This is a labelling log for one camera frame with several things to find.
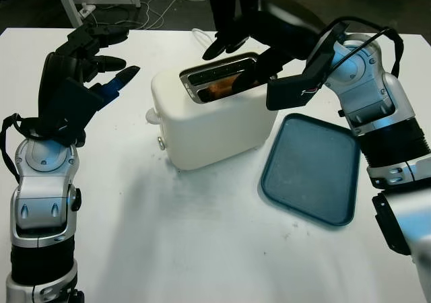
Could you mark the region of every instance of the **dark floor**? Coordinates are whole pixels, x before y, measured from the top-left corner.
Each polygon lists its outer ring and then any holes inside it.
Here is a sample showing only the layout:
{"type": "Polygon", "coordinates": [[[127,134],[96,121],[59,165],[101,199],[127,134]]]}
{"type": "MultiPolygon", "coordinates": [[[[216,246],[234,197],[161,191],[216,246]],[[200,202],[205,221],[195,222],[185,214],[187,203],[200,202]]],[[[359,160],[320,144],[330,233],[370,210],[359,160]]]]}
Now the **dark floor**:
{"type": "MultiPolygon", "coordinates": [[[[172,0],[155,0],[152,9],[163,12],[172,0]]],[[[297,0],[313,10],[325,22],[340,15],[356,15],[382,25],[389,25],[404,34],[421,34],[431,44],[431,0],[297,0]]],[[[121,20],[146,21],[146,8],[122,6],[102,10],[94,15],[98,22],[121,20]]],[[[152,24],[157,16],[150,14],[152,24]]],[[[137,24],[125,24],[136,28],[137,24]]],[[[59,0],[7,0],[0,2],[0,33],[7,27],[70,27],[59,0]]],[[[178,0],[164,16],[162,30],[214,30],[208,1],[178,0]]],[[[353,30],[369,31],[353,27],[353,30]]]]}

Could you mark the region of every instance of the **white table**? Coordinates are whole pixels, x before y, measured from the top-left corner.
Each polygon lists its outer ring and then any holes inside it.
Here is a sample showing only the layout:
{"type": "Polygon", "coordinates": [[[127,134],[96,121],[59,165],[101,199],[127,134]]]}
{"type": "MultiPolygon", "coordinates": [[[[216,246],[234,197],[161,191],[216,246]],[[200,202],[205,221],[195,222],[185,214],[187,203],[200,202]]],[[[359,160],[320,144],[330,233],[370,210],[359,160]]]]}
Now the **white table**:
{"type": "MultiPolygon", "coordinates": [[[[46,54],[69,30],[8,29],[0,37],[0,118],[37,113],[38,84],[46,54]]],[[[431,136],[431,48],[421,36],[405,35],[401,81],[419,122],[431,136]]],[[[393,46],[380,40],[385,66],[393,46]]],[[[249,41],[241,52],[262,51],[249,41]]],[[[194,172],[178,172],[160,151],[158,127],[145,121],[152,107],[151,78],[163,69],[200,62],[202,47],[190,32],[131,32],[106,50],[138,76],[121,97],[88,125],[79,149],[75,185],[83,192],[75,258],[78,288],[86,302],[281,303],[425,302],[410,257],[387,247],[374,219],[377,194],[360,164],[354,220],[331,230],[278,208],[257,185],[282,111],[265,145],[194,172]]],[[[303,62],[285,67],[299,73],[303,62]]],[[[108,81],[113,74],[98,76],[108,81]]],[[[321,90],[306,108],[295,109],[338,125],[339,102],[321,90]]],[[[13,154],[22,139],[9,133],[13,154]]],[[[0,165],[0,271],[9,264],[9,197],[15,180],[0,165]]],[[[5,288],[0,284],[0,298],[5,288]]]]}

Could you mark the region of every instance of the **plastic tray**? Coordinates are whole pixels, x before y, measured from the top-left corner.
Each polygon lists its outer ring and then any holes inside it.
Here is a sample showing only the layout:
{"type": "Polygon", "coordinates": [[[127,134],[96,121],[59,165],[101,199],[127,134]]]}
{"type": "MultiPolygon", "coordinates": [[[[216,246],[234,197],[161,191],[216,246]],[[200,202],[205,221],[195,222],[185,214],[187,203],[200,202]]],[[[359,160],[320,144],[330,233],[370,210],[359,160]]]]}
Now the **plastic tray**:
{"type": "Polygon", "coordinates": [[[261,178],[274,201],[333,226],[353,219],[360,148],[350,130],[289,114],[261,178]]]}

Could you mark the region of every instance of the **robotic hand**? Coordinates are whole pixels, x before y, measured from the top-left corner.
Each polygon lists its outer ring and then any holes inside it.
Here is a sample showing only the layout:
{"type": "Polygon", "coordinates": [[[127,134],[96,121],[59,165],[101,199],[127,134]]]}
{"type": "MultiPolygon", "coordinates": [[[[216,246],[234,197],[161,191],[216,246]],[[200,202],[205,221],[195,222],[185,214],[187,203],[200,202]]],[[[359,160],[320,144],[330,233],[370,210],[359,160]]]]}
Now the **robotic hand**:
{"type": "Polygon", "coordinates": [[[259,10],[238,18],[216,34],[203,58],[232,53],[249,37],[269,46],[255,66],[233,83],[240,92],[252,83],[268,83],[267,107],[304,106],[325,84],[340,101],[352,133],[368,161],[368,175],[382,191],[372,199],[376,220],[389,247],[411,255],[431,302],[431,151],[397,79],[403,41],[391,28],[344,17],[329,26],[292,0],[261,0],[259,10]],[[372,38],[346,34],[346,21],[377,29],[372,38]],[[395,43],[392,73],[383,69],[375,39],[395,43]],[[307,60],[300,75],[271,80],[292,59],[307,60]]]}
{"type": "Polygon", "coordinates": [[[73,186],[79,166],[76,148],[84,145],[84,128],[96,111],[119,96],[139,68],[128,67],[90,89],[83,82],[126,66],[122,59],[95,55],[102,47],[124,41],[128,33],[120,27],[90,25],[70,33],[68,41],[46,58],[38,117],[14,114],[3,121],[1,152],[19,183],[11,199],[12,271],[6,302],[84,302],[84,293],[75,289],[73,258],[81,206],[81,192],[73,186]],[[5,148],[11,125],[26,137],[15,154],[18,171],[5,148]]]}

